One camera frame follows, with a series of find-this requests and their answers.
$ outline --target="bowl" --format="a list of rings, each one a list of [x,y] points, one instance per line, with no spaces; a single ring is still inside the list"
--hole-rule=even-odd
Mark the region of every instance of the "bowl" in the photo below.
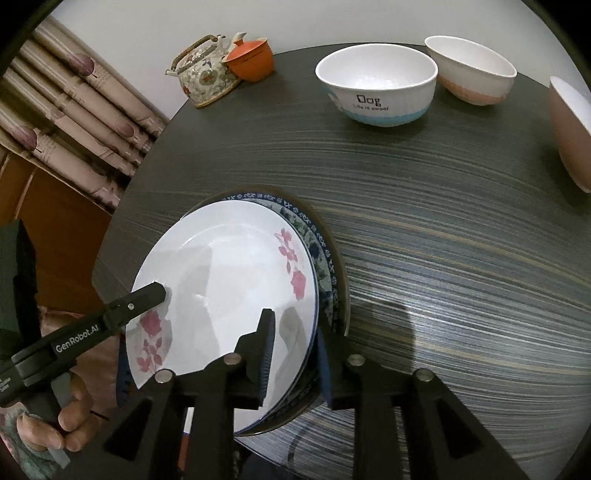
[[[591,193],[591,103],[558,77],[550,77],[550,116],[560,158],[571,178]]]
[[[352,119],[394,127],[427,111],[437,65],[413,48],[368,43],[326,56],[316,66],[316,76],[337,108]]]
[[[224,59],[234,74],[247,82],[258,82],[275,70],[273,52],[266,38],[244,42],[239,38]]]
[[[459,99],[494,105],[509,95],[517,70],[494,50],[445,35],[426,38],[425,45],[439,67],[439,82]]]

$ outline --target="white wall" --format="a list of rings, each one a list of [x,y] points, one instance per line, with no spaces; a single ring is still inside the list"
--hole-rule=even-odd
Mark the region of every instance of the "white wall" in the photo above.
[[[205,34],[268,37],[275,53],[323,44],[430,35],[469,38],[548,85],[557,75],[591,96],[552,32],[521,0],[64,0],[53,16],[165,115],[186,101],[164,76]]]

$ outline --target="human hand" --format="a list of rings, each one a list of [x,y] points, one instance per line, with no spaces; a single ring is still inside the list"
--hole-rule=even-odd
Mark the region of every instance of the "human hand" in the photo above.
[[[74,400],[65,406],[58,416],[61,428],[70,432],[66,437],[35,417],[24,414],[18,418],[18,434],[21,440],[33,450],[42,452],[50,447],[53,449],[66,448],[71,452],[78,452],[96,435],[99,430],[99,422],[90,413],[93,400],[84,381],[78,375],[72,374],[70,389]]]

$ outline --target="plate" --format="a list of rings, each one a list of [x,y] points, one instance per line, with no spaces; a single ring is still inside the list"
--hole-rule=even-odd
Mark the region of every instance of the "plate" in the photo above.
[[[245,193],[255,193],[257,198],[259,194],[263,196],[269,195],[267,199],[272,199],[271,201],[278,204],[280,203],[288,212],[295,215],[293,218],[299,218],[306,225],[310,226],[310,228],[311,226],[315,227],[315,235],[319,244],[324,243],[326,245],[325,251],[329,253],[329,258],[332,260],[335,269],[334,276],[336,277],[337,296],[335,297],[336,300],[333,305],[335,315],[333,316],[332,326],[338,334],[346,336],[349,331],[350,301],[349,282],[345,263],[329,227],[326,225],[322,217],[307,202],[274,186],[252,184],[226,190],[225,192],[210,196],[192,208],[189,213],[194,212],[205,205],[219,202],[224,198],[232,196],[238,198],[238,195],[244,195]],[[268,413],[267,416],[265,416],[265,418],[253,428],[241,432],[240,436],[270,432],[292,421],[313,405],[320,392],[317,384],[318,371],[314,355],[315,352],[313,350],[303,373],[300,375],[300,379],[285,400],[282,401],[275,410]]]
[[[235,432],[252,428],[288,394],[313,346],[317,283],[298,233],[256,203],[212,203],[160,238],[133,289],[153,281],[166,287],[167,300],[126,330],[138,387],[161,368],[177,375],[204,368],[232,352],[240,335],[256,330],[263,308],[275,311],[267,397],[258,410],[235,411]]]
[[[320,308],[325,311],[331,324],[333,320],[337,321],[339,313],[335,306],[339,303],[339,292],[336,287],[337,279],[332,255],[322,234],[308,216],[287,200],[268,193],[245,192],[244,194],[231,195],[222,200],[255,202],[273,210],[289,222],[298,232],[310,253],[318,282]]]

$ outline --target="table surface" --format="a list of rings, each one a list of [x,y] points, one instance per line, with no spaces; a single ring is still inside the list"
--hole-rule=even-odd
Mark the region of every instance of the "table surface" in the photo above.
[[[341,47],[277,55],[262,82],[185,104],[113,216],[93,283],[105,301],[127,293],[160,236],[211,194],[283,187],[340,245],[359,351],[431,368],[532,479],[554,479],[591,419],[591,200],[560,162],[548,90],[519,75],[503,104],[477,107],[438,85],[419,120],[370,127],[314,75]],[[316,405],[243,441],[310,478],[352,474],[351,411]]]

